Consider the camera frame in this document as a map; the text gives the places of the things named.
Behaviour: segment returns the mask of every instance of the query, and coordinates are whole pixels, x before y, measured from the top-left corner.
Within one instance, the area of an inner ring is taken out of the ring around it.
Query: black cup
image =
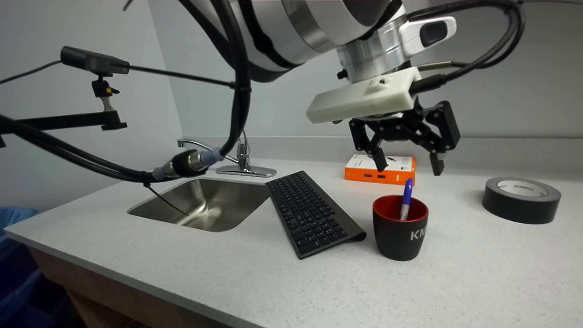
[[[378,251],[393,260],[415,259],[426,230],[428,208],[411,199],[408,217],[400,220],[400,195],[380,197],[373,202],[373,226]]]

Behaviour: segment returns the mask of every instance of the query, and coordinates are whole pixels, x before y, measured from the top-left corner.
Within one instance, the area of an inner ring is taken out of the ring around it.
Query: stainless steel sink
[[[262,184],[200,178],[180,184],[162,197],[187,215],[160,199],[138,204],[129,213],[196,230],[225,231],[247,219],[267,199],[267,189]]]

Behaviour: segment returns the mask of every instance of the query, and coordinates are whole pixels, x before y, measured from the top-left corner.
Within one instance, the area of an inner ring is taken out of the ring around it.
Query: white wall
[[[56,60],[61,45],[163,67],[147,2],[134,2],[127,13],[122,5],[118,0],[1,0],[0,78]],[[100,111],[92,78],[72,67],[51,67],[0,86],[0,111],[12,118]],[[112,106],[127,129],[83,127],[52,135],[138,169],[167,160],[182,135],[167,78],[131,73],[109,84],[122,91]],[[0,206],[52,208],[114,182],[16,137],[5,137],[5,142],[7,148],[0,149]]]
[[[419,0],[419,9],[448,0]],[[211,42],[178,2],[149,2],[167,67],[231,78]],[[426,106],[448,98],[462,137],[583,137],[579,102],[583,71],[583,7],[526,5],[526,33],[517,51],[499,67],[479,71],[422,95]],[[471,60],[495,42],[504,20],[495,11],[460,14],[459,36],[415,58],[419,64]],[[273,84],[255,84],[247,135],[347,138],[346,124],[313,126],[306,107],[313,95],[340,86],[335,53],[322,55]],[[173,80],[174,102],[189,137],[227,135],[229,89]]]

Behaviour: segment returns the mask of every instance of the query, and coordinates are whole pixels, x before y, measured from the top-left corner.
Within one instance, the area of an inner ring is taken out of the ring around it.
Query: orange box
[[[368,155],[353,155],[344,166],[344,178],[404,186],[408,178],[415,178],[415,158],[386,155],[386,169],[377,171]]]

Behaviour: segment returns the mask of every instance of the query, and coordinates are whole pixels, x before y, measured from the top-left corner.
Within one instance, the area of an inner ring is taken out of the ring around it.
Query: counter
[[[583,326],[581,182],[542,180],[562,193],[559,209],[553,222],[526,226],[482,209],[491,175],[420,171],[424,244],[417,259],[395,262],[375,250],[371,202],[400,188],[347,182],[340,162],[258,164],[278,177],[307,171],[368,237],[298,260],[269,199],[240,226],[213,233],[127,215],[153,195],[125,182],[7,233],[229,326]],[[204,178],[262,182],[213,171]]]

